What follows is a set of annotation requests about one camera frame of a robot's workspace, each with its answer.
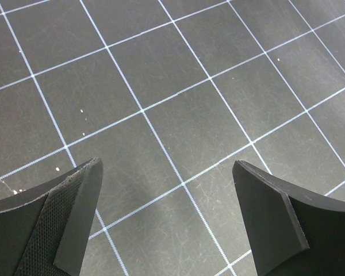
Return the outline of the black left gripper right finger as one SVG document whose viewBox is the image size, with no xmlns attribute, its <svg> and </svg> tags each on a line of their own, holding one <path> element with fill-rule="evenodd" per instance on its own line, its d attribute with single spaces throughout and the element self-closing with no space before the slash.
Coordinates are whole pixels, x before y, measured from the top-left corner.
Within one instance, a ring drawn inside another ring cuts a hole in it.
<svg viewBox="0 0 345 276">
<path fill-rule="evenodd" d="M 243 160 L 232 169 L 258 275 L 345 275 L 345 202 Z"/>
</svg>

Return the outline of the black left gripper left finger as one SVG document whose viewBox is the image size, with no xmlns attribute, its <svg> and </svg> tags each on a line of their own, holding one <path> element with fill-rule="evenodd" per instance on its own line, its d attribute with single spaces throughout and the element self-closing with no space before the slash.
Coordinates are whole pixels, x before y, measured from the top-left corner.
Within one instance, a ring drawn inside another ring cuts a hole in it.
<svg viewBox="0 0 345 276">
<path fill-rule="evenodd" d="M 0 200 L 0 275 L 79 275 L 103 179 L 92 158 Z"/>
</svg>

